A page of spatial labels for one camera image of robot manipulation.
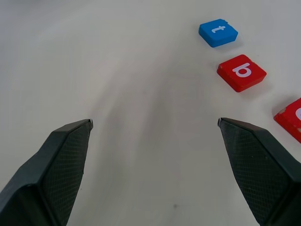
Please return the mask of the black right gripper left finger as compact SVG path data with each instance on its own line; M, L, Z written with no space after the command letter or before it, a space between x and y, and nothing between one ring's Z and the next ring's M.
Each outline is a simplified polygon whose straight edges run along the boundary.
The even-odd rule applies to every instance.
M66 124L0 192L0 226L66 226L84 174L93 121Z

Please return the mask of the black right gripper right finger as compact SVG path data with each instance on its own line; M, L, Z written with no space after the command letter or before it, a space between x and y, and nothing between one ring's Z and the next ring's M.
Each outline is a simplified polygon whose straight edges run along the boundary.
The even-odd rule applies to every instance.
M260 226L301 226L301 163L266 129L220 118L235 180Z

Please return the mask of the red letter b tile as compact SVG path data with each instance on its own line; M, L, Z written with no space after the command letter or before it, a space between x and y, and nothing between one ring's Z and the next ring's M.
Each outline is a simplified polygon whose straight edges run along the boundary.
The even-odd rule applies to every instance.
M239 55L218 65L218 75L236 92L263 81L267 73L246 55Z

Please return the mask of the red letter o tile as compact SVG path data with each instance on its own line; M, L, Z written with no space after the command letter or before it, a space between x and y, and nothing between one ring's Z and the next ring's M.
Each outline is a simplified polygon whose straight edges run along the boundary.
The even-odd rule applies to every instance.
M274 120L301 143L301 98L279 111Z

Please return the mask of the blue letter tile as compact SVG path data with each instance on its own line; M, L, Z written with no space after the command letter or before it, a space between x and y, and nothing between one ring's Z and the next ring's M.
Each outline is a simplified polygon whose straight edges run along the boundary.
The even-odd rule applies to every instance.
M233 42L238 36L238 31L223 19L201 24L198 33L212 48Z

